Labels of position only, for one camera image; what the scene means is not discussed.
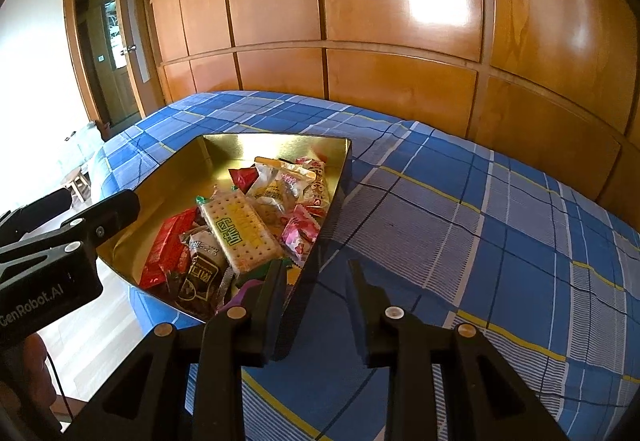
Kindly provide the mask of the left hand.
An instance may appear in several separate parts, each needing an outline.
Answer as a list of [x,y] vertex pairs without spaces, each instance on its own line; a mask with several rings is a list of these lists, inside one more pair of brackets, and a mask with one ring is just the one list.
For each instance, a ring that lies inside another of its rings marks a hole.
[[47,348],[37,334],[1,350],[1,439],[59,440],[61,425],[46,365]]

